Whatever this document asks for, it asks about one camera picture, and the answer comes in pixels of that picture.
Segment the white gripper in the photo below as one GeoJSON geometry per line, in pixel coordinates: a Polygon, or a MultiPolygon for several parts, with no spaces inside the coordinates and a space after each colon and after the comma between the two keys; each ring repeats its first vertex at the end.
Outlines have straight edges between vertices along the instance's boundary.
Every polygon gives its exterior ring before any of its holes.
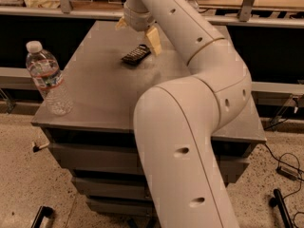
{"type": "Polygon", "coordinates": [[[151,52],[158,56],[162,52],[162,45],[158,29],[153,26],[155,19],[148,12],[136,12],[127,4],[123,5],[123,17],[120,18],[115,26],[115,30],[125,29],[128,26],[136,31],[145,31],[145,38],[151,52]]]}

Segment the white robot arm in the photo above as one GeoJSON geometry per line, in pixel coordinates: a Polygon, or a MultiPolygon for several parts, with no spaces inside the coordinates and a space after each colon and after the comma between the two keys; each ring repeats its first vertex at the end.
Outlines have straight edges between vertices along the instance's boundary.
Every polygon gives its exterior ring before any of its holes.
{"type": "Polygon", "coordinates": [[[189,75],[149,88],[134,133],[161,228],[239,228],[211,145],[251,97],[248,67],[230,42],[185,0],[126,0],[122,23],[158,24],[189,75]]]}

